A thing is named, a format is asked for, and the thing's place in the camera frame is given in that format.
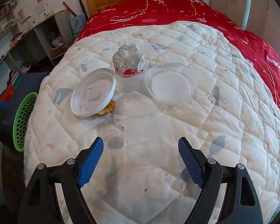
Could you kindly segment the clear round plastic lid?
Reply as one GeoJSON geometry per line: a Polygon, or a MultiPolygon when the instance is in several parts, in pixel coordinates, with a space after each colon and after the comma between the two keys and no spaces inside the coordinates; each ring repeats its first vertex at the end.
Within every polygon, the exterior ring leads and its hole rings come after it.
{"type": "Polygon", "coordinates": [[[163,63],[147,70],[145,86],[150,96],[165,105],[180,105],[196,89],[190,69],[181,63],[163,63]]]}

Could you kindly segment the white quilted blanket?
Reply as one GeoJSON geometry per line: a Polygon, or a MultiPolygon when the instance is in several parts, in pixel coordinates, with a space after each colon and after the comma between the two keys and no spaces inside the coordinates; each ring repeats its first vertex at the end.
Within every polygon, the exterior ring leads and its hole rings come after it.
{"type": "Polygon", "coordinates": [[[41,83],[25,136],[25,180],[37,164],[62,164],[101,137],[103,154],[82,188],[96,221],[184,223],[200,190],[178,152],[182,136],[222,165],[244,164],[270,222],[280,206],[280,109],[250,61],[201,23],[126,27],[72,45],[41,83]],[[110,67],[126,43],[139,46],[151,65],[184,64],[194,91],[164,106],[141,84],[131,91],[118,83],[111,113],[74,115],[74,89],[90,72],[110,67]]]}

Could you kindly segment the red patterned bedspread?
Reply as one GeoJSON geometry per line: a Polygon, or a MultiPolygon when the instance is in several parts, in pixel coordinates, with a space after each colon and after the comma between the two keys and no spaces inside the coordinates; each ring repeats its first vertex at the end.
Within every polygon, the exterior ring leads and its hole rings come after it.
{"type": "Polygon", "coordinates": [[[280,109],[280,58],[277,53],[262,38],[241,29],[201,0],[126,0],[115,3],[92,15],[77,39],[118,28],[168,25],[176,21],[197,22],[222,32],[243,57],[253,63],[280,109]]]}

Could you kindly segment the crumpled foil ball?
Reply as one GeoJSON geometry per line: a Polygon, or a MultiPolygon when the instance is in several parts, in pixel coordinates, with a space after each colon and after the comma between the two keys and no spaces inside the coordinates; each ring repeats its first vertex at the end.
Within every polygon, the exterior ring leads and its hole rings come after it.
{"type": "Polygon", "coordinates": [[[141,71],[146,65],[144,54],[140,51],[139,46],[132,43],[126,43],[118,48],[112,61],[114,69],[121,74],[128,69],[141,71]]]}

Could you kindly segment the blue paper bag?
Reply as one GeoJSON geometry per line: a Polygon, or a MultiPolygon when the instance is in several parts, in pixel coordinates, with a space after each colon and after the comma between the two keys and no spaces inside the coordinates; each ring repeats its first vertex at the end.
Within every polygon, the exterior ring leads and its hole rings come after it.
{"type": "Polygon", "coordinates": [[[83,30],[86,24],[85,14],[81,14],[69,19],[69,23],[72,28],[74,36],[79,35],[79,33],[83,30]]]}

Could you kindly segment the golden pastry piece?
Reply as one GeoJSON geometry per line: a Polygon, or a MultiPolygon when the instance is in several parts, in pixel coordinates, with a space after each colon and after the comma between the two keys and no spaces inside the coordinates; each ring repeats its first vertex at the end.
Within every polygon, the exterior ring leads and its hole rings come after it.
{"type": "Polygon", "coordinates": [[[103,116],[107,113],[110,113],[113,111],[115,107],[115,101],[114,100],[110,100],[110,102],[107,104],[106,107],[104,107],[100,112],[97,113],[98,116],[103,116]]]}

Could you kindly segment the green plastic trash basket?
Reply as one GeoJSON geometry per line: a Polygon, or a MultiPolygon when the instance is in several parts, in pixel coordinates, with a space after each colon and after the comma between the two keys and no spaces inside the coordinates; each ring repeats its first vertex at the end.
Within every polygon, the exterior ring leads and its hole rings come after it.
{"type": "Polygon", "coordinates": [[[15,114],[13,122],[13,144],[15,149],[24,152],[25,135],[27,131],[28,120],[34,109],[38,94],[36,92],[29,93],[20,103],[15,114]]]}

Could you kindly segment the white wall shelf unit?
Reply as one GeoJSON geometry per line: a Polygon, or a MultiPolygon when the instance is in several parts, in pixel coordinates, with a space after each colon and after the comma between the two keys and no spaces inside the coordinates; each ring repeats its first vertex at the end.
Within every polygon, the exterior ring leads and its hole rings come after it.
{"type": "Polygon", "coordinates": [[[34,27],[27,21],[27,32],[11,29],[0,39],[0,94],[9,78],[14,83],[18,76],[25,76],[24,64],[50,63],[55,67],[60,62],[74,40],[70,19],[70,12],[61,10],[34,27]]]}

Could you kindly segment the red plastic crate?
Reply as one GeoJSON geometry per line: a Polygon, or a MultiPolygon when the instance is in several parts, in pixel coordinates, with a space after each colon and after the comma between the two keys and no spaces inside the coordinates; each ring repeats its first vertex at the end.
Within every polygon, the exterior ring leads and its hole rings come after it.
{"type": "Polygon", "coordinates": [[[0,95],[0,103],[9,102],[14,92],[15,92],[15,88],[13,87],[13,85],[12,84],[8,85],[7,88],[4,90],[4,92],[0,95]]]}

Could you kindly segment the blue upholstered chair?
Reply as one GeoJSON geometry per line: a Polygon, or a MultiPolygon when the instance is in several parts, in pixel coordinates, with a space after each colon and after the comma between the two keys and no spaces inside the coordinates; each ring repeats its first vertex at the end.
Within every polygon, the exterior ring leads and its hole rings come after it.
{"type": "Polygon", "coordinates": [[[13,121],[21,101],[31,92],[39,92],[40,84],[48,75],[48,72],[29,73],[15,88],[15,92],[9,102],[0,103],[0,129],[12,130],[13,121]]]}

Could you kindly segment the clear plastic cup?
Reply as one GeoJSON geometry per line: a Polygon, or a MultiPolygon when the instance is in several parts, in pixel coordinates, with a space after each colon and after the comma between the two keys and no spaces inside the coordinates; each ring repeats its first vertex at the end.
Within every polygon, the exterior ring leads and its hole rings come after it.
{"type": "Polygon", "coordinates": [[[121,74],[115,69],[114,63],[111,63],[111,70],[113,71],[113,74],[116,78],[116,88],[118,88],[118,90],[122,90],[124,92],[141,92],[144,90],[144,77],[147,71],[146,68],[142,69],[141,71],[127,69],[123,74],[121,74]]]}

